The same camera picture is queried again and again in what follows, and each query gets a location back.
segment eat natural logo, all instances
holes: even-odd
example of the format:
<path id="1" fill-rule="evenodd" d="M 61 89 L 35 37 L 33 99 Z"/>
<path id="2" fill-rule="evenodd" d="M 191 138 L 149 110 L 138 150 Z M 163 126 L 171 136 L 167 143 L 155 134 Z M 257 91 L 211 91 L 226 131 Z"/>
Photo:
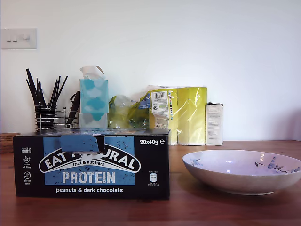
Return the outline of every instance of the eat natural logo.
<path id="1" fill-rule="evenodd" d="M 104 145 L 104 152 L 100 154 L 75 154 L 63 152 L 59 148 L 45 156 L 40 161 L 39 168 L 43 173 L 77 166 L 98 166 L 131 173 L 139 172 L 141 164 L 131 154 L 107 144 Z"/>

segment yellow plastic packaging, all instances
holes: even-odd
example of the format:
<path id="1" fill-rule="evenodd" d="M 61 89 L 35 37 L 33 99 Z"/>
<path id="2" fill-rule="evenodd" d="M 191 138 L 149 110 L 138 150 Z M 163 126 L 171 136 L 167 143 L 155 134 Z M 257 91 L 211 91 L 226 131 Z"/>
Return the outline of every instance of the yellow plastic packaging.
<path id="1" fill-rule="evenodd" d="M 206 87 L 148 87 L 132 105 L 112 98 L 109 128 L 170 128 L 171 144 L 206 143 Z"/>
<path id="2" fill-rule="evenodd" d="M 184 87 L 178 94 L 178 144 L 206 144 L 206 87 Z"/>

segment tissue box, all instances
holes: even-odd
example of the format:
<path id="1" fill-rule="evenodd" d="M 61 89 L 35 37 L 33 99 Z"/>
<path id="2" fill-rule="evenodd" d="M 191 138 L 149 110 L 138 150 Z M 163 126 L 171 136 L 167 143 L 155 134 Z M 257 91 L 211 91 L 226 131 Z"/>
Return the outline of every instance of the tissue box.
<path id="1" fill-rule="evenodd" d="M 108 128 L 108 114 L 79 113 L 80 128 Z"/>
<path id="2" fill-rule="evenodd" d="M 169 129 L 60 129 L 14 137 L 16 195 L 169 198 Z"/>
<path id="3" fill-rule="evenodd" d="M 206 145 L 222 145 L 223 104 L 206 105 Z"/>
<path id="4" fill-rule="evenodd" d="M 81 79 L 79 86 L 81 113 L 109 112 L 108 80 Z"/>

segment blue flower pattern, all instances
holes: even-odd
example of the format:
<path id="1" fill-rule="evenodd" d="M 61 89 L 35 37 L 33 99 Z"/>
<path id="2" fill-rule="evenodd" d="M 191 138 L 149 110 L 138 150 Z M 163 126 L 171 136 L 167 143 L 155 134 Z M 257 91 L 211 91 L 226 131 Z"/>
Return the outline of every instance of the blue flower pattern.
<path id="1" fill-rule="evenodd" d="M 194 165 L 201 165 L 201 166 L 203 166 L 203 164 L 201 164 L 201 163 L 198 162 L 200 159 L 190 159 L 190 160 L 192 161 L 191 166 L 194 166 Z"/>
<path id="2" fill-rule="evenodd" d="M 283 172 L 283 173 L 284 172 L 287 173 L 288 170 L 281 170 L 283 168 L 283 166 L 278 166 L 278 163 L 276 163 L 276 167 L 275 167 L 275 164 L 274 164 L 275 159 L 276 159 L 276 157 L 273 157 L 273 159 L 271 160 L 271 163 L 268 165 L 268 169 L 276 169 L 276 173 L 278 173 L 278 171 Z M 256 161 L 255 162 L 256 167 L 258 167 L 258 164 L 264 166 L 264 164 L 261 164 L 261 163 Z"/>

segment blue and white tissue box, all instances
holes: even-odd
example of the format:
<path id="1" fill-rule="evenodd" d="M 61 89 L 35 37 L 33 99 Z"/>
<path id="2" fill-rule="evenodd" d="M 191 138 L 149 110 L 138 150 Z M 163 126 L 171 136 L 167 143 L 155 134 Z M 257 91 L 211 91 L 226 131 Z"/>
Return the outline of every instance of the blue and white tissue box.
<path id="1" fill-rule="evenodd" d="M 79 113 L 80 128 L 108 128 L 108 114 Z"/>
<path id="2" fill-rule="evenodd" d="M 79 86 L 81 113 L 109 112 L 108 80 L 81 79 Z"/>

